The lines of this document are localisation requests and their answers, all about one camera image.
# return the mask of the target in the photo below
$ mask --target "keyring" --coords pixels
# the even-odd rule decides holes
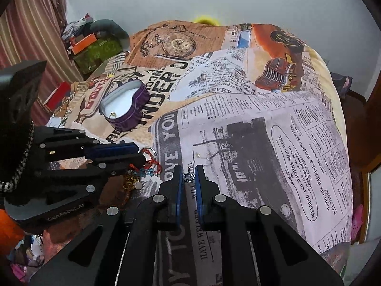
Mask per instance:
[[[144,150],[145,148],[151,150],[151,151],[154,153],[154,160],[157,160],[157,153],[156,153],[156,151],[155,151],[152,147],[144,146],[144,147],[142,147],[142,148],[140,149],[140,151],[138,151],[138,153],[140,153],[140,152],[141,152],[142,150]]]

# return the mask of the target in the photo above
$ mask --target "orange box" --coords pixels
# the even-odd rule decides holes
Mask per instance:
[[[72,48],[73,54],[77,54],[80,51],[84,50],[87,46],[94,43],[96,41],[96,37],[94,34],[89,34],[83,40],[80,40],[77,44],[75,44]]]

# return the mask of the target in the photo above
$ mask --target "purple heart-shaped box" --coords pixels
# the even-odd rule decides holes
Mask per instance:
[[[142,108],[150,97],[141,80],[132,80],[102,99],[100,113],[116,129],[128,131],[142,118]]]

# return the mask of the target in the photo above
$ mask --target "white wall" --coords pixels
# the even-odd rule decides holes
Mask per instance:
[[[86,13],[83,14],[82,16],[78,17],[77,12],[74,10],[74,8],[71,5],[71,2],[69,0],[66,0],[66,20],[67,20],[67,23],[77,21],[77,20],[79,20],[79,18],[82,18],[84,15],[86,15]]]
[[[368,85],[368,88],[366,89],[365,91],[365,94],[364,94],[364,97],[366,100],[369,99],[372,91],[373,91],[373,88],[374,86],[376,85],[376,82],[378,80],[378,77],[380,75],[380,70],[381,70],[381,48],[380,48],[380,51],[378,53],[378,59],[377,59],[377,62],[376,62],[376,68],[375,68],[375,72],[373,73],[373,76],[370,80],[370,83]]]
[[[68,0],[76,18],[112,19],[130,35],[156,22],[210,15],[223,25],[275,24],[329,60],[332,72],[353,77],[365,95],[375,73],[381,32],[361,0]]]

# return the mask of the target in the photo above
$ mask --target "striped curtain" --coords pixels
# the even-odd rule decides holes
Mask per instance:
[[[82,80],[71,65],[61,40],[65,19],[57,8],[64,0],[11,0],[0,17],[0,68],[23,60],[46,60],[39,95],[32,107],[36,125],[44,125],[52,113],[43,105],[60,83]]]

